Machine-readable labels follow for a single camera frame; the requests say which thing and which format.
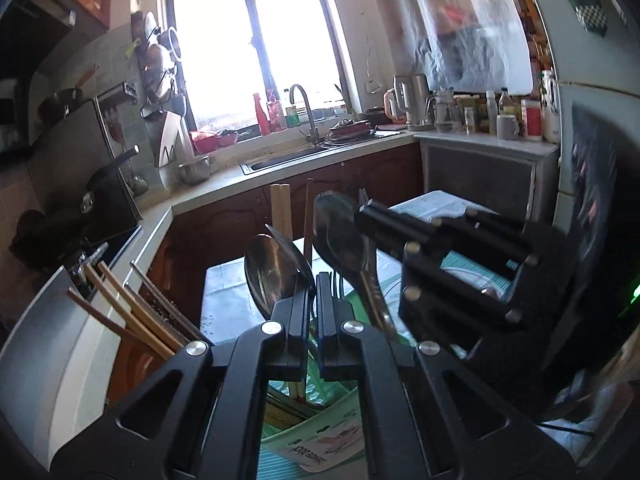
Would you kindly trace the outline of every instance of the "glass pane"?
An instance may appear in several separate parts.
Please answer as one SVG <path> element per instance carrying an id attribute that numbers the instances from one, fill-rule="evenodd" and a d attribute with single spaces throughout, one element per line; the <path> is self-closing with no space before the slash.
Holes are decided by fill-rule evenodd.
<path id="1" fill-rule="evenodd" d="M 255 124 L 264 82 L 244 0 L 174 0 L 191 109 L 201 131 Z"/>
<path id="2" fill-rule="evenodd" d="M 284 106 L 284 89 L 301 84 L 313 108 L 340 100 L 340 86 L 329 31 L 320 0 L 255 0 L 271 73 Z"/>

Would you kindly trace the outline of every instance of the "curved metal faucet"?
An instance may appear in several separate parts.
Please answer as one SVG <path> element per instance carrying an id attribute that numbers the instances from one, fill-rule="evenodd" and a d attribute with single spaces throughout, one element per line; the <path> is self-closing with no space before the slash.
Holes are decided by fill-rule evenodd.
<path id="1" fill-rule="evenodd" d="M 318 129 L 316 128 L 316 123 L 314 122 L 313 114 L 311 113 L 311 106 L 309 105 L 309 98 L 306 96 L 305 89 L 302 88 L 298 83 L 295 83 L 289 89 L 289 101 L 291 104 L 295 104 L 295 99 L 293 97 L 293 91 L 298 88 L 300 93 L 302 94 L 302 99 L 305 102 L 306 114 L 309 117 L 309 134 L 305 135 L 305 139 L 307 142 L 311 142 L 314 146 L 320 144 L 320 134 L 318 133 Z"/>

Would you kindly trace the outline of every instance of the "stainless steel bowl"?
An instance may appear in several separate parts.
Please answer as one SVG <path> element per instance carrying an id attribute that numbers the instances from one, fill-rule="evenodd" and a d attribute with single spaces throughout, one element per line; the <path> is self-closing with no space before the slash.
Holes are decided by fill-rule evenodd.
<path id="1" fill-rule="evenodd" d="M 204 155 L 196 160 L 178 166 L 178 177 L 187 186 L 196 186 L 209 178 L 211 175 L 211 164 L 209 155 Z"/>

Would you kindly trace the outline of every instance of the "plastic sheet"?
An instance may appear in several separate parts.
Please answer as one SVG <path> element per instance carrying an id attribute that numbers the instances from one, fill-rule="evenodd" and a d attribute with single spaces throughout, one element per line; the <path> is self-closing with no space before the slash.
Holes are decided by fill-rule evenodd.
<path id="1" fill-rule="evenodd" d="M 401 73 L 431 89 L 528 94 L 529 47 L 513 0 L 377 0 Z"/>

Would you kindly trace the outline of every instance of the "white mug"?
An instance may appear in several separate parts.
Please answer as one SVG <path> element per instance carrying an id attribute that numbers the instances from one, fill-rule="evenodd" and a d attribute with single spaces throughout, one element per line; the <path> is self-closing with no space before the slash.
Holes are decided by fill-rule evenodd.
<path id="1" fill-rule="evenodd" d="M 498 139 L 516 140 L 520 132 L 520 124 L 515 115 L 498 115 Z"/>

